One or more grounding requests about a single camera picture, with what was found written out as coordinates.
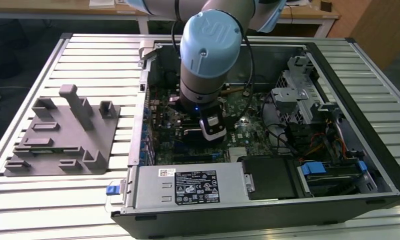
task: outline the warning label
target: warning label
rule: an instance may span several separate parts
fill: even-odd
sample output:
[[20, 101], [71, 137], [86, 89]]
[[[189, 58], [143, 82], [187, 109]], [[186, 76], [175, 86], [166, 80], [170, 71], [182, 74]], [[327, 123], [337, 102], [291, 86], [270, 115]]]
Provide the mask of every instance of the warning label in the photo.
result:
[[178, 205], [221, 202], [217, 171], [187, 171], [175, 173], [175, 202]]

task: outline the wooden desk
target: wooden desk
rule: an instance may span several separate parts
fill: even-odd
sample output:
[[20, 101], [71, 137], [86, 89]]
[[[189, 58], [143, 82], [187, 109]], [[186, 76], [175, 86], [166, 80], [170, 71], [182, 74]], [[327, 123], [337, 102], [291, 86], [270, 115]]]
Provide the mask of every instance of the wooden desk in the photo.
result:
[[[325, 38], [341, 15], [337, 11], [321, 11], [319, 3], [321, 0], [314, 0], [313, 6], [293, 7], [293, 14], [290, 8], [285, 9], [279, 23], [321, 25], [315, 36]], [[122, 4], [115, 8], [90, 9], [90, 0], [0, 0], [0, 18], [137, 20], [141, 34], [150, 34], [149, 21], [170, 20]]]

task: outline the ur robot arm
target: ur robot arm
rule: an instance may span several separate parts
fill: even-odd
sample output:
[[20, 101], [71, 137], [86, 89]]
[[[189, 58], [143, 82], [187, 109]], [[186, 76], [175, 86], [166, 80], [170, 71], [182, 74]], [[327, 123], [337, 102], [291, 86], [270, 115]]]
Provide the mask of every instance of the ur robot arm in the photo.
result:
[[287, 0], [127, 0], [141, 11], [187, 21], [181, 40], [181, 96], [209, 141], [227, 134], [218, 97], [249, 28], [271, 32]]

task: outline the blue latch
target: blue latch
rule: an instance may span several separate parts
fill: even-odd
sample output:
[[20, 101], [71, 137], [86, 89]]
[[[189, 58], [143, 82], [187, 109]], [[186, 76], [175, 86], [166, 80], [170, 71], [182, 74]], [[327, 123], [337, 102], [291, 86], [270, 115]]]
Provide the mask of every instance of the blue latch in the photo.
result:
[[107, 196], [121, 195], [121, 186], [107, 186]]
[[305, 173], [305, 175], [327, 173], [326, 167], [325, 167], [323, 163], [319, 161], [313, 161], [313, 162], [305, 163], [305, 165], [301, 166], [301, 169], [302, 169], [302, 172]]
[[361, 160], [358, 162], [358, 164], [359, 164], [362, 172], [366, 172], [369, 170], [369, 166], [367, 166], [366, 162]]

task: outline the metal extrusion surface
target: metal extrusion surface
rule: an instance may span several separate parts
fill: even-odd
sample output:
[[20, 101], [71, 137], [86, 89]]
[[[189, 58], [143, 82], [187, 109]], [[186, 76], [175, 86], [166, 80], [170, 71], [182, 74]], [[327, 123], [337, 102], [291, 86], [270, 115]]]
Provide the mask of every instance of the metal extrusion surface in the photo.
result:
[[[71, 39], [59, 42], [30, 92], [32, 96], [28, 95], [0, 142], [0, 240], [133, 239], [111, 219], [104, 204], [114, 206], [123, 202], [119, 195], [107, 198], [106, 186], [129, 174], [139, 84], [147, 71], [139, 67], [139, 48], [145, 40], [170, 42], [171, 37], [74, 34]], [[400, 92], [359, 47], [345, 39], [253, 37], [250, 40], [254, 43], [315, 42], [400, 164]], [[319, 82], [333, 101], [325, 81]], [[122, 106], [110, 171], [104, 175], [6, 177], [6, 160], [12, 156], [14, 146], [22, 141], [35, 116], [31, 99], [51, 97], [56, 105], [67, 105], [59, 98], [63, 84], [78, 85], [78, 94], [87, 97], [92, 105], [107, 100]], [[369, 212], [342, 224], [189, 236], [185, 239], [266, 240], [294, 236], [317, 240], [400, 239], [400, 206]]]

